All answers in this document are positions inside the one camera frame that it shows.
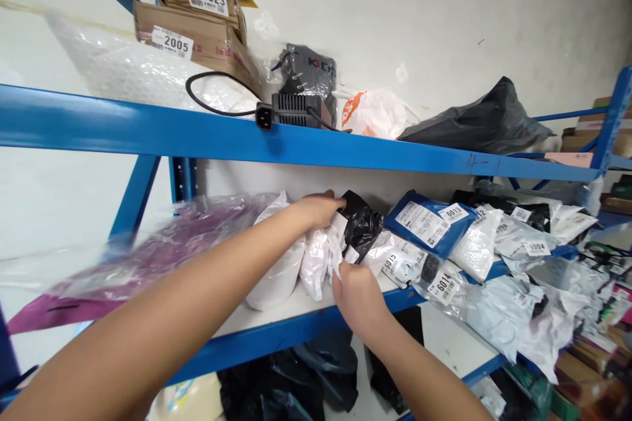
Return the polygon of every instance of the white plastic bag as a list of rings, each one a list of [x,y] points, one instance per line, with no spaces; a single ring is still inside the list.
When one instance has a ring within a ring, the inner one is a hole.
[[[507,360],[515,363],[521,334],[544,290],[511,276],[501,276],[469,291],[472,309],[465,321]]]
[[[450,260],[482,283],[494,264],[494,240],[500,225],[502,210],[491,206],[476,209],[477,219],[450,253]]]
[[[342,111],[342,129],[355,135],[396,139],[406,128],[406,104],[386,89],[359,92]]]
[[[255,224],[285,209],[290,202],[285,191],[265,209]],[[268,270],[263,279],[257,283],[246,302],[252,309],[265,310],[282,303],[289,298],[296,286],[296,278],[305,252],[305,236],[302,235],[285,254]]]
[[[330,268],[329,240],[322,229],[311,230],[306,237],[305,253],[298,273],[314,301],[323,299],[323,284]]]

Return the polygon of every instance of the black plastic bag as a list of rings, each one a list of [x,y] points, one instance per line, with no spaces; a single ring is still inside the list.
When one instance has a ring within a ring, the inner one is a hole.
[[[527,116],[507,77],[469,105],[451,107],[404,130],[400,141],[507,155],[553,136]]]
[[[347,257],[349,247],[353,247],[358,253],[355,263],[360,263],[382,232],[384,216],[371,209],[364,199],[353,191],[347,191],[342,196],[347,200],[347,205],[338,212],[348,221],[344,229],[346,246],[342,255]]]
[[[421,308],[419,306],[394,312],[393,316],[417,342],[423,345],[423,326],[421,323]],[[408,406],[404,401],[404,397],[395,386],[395,382],[393,382],[384,364],[371,351],[369,351],[369,360],[373,369],[371,388],[388,401],[397,414],[406,411]]]

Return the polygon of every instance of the white plastic package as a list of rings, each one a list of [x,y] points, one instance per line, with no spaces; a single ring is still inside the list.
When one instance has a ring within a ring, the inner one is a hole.
[[[95,96],[208,112],[193,102],[184,83],[190,76],[210,69],[139,43],[134,36],[73,23],[59,14],[46,18]],[[192,90],[203,102],[224,112],[257,107],[257,98],[230,78],[200,79],[193,83]],[[253,119],[254,115],[244,118]]]
[[[386,89],[359,92],[347,101],[342,128],[356,135],[396,139],[406,128],[406,104]]]
[[[456,244],[450,260],[464,269],[472,278],[482,283],[494,264],[494,240],[496,229],[504,213],[489,205],[476,209],[477,219]]]
[[[311,230],[306,240],[299,277],[314,301],[321,301],[325,276],[330,268],[329,240],[322,229]]]
[[[290,202],[285,191],[257,217],[255,224],[285,209]],[[276,262],[268,273],[246,296],[252,309],[266,310],[289,298],[296,286],[296,278],[305,252],[305,236],[302,235]]]
[[[465,321],[510,362],[515,363],[522,333],[531,321],[533,308],[542,300],[544,290],[501,276],[469,291],[472,309]]]
[[[573,339],[575,315],[592,299],[542,283],[548,304],[532,319],[518,343],[518,352],[535,363],[549,382],[557,384],[555,364],[560,349]]]
[[[501,255],[513,273],[524,272],[544,262],[558,240],[546,232],[530,227],[503,214],[496,231],[495,251]]]

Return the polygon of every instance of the purple plastic bag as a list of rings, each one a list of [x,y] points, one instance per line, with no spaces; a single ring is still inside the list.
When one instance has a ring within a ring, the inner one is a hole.
[[[10,334],[95,320],[196,255],[254,224],[278,194],[199,197],[177,205],[169,225],[129,254],[49,288],[7,324]]]

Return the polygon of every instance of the clear plastic wrap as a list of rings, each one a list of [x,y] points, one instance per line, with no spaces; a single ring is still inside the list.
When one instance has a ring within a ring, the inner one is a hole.
[[[174,210],[178,215],[129,254],[76,273],[26,305],[7,324],[10,333],[105,316],[196,255],[253,225],[276,197],[272,193],[247,193],[198,197],[178,204]],[[13,260],[10,272],[0,266],[0,282],[10,284],[19,263],[19,259]],[[32,262],[28,268],[33,269]],[[37,274],[32,277],[37,281]]]
[[[480,206],[476,212],[476,221],[456,244],[450,260],[482,283],[494,264],[494,240],[503,212],[491,206]]]
[[[507,360],[515,363],[521,335],[528,327],[535,305],[542,300],[540,286],[501,276],[469,291],[472,309],[465,321]]]
[[[446,260],[476,215],[471,207],[431,201],[410,190],[384,218],[384,227]]]
[[[58,14],[47,15],[47,21],[94,96],[207,112],[189,97],[184,83],[210,69],[131,36],[72,23]],[[203,102],[224,112],[245,112],[257,106],[257,98],[230,78],[200,79],[192,90]]]
[[[275,201],[257,217],[255,224],[289,205],[288,195],[282,191]],[[305,236],[301,235],[246,296],[246,302],[252,309],[266,310],[282,303],[291,296],[296,286],[296,278],[304,252]]]

